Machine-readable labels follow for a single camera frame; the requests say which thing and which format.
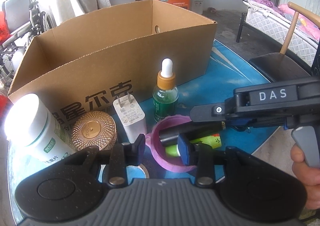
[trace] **human hand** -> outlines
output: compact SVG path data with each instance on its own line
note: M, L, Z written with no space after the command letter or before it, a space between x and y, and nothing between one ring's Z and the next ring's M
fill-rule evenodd
M306 208L320 208L320 169L309 167L304 161L303 151L295 144L291 149L291 159L294 161L292 171L300 180L308 194Z

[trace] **red object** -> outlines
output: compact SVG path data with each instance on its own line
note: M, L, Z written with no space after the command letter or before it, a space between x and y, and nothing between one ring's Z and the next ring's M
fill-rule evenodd
M0 94L0 121L4 121L6 115L9 112L9 109L12 107L12 102L8 97Z
M0 11L0 43L2 44L10 37L10 32L4 18L3 11Z

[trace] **wooden chair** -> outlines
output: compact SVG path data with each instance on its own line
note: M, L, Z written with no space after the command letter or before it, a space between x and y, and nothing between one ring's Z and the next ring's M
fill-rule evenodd
M302 68L299 64L297 64L297 62L288 57L285 53L288 49L295 26L297 24L299 13L304 15L319 28L320 16L317 16L316 14L292 2L288 2L288 7L295 10L295 13L280 52L258 56L249 60L249 63L260 73L262 73L270 82L286 81L310 76L309 70ZM316 68L316 64L318 64L318 66L320 65L319 47L311 70L320 70L319 68Z

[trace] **silver rivet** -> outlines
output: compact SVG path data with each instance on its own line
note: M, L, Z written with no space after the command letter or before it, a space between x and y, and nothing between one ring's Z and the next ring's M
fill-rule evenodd
M119 176L115 176L115 177L110 178L109 183L113 184L113 185L120 185L120 184L124 183L124 178L119 177Z
M198 178L198 184L200 185L210 185L213 183L213 179L207 176Z

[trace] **gold bottle cap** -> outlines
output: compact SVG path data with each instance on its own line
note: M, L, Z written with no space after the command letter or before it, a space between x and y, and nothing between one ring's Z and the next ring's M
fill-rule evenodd
M82 115L72 131L72 141L79 150L93 145L99 150L111 149L116 139L115 121L109 114L99 111Z
M176 74L173 73L171 77L165 78L161 75L161 71L159 71L157 85L162 90L172 90L176 85Z

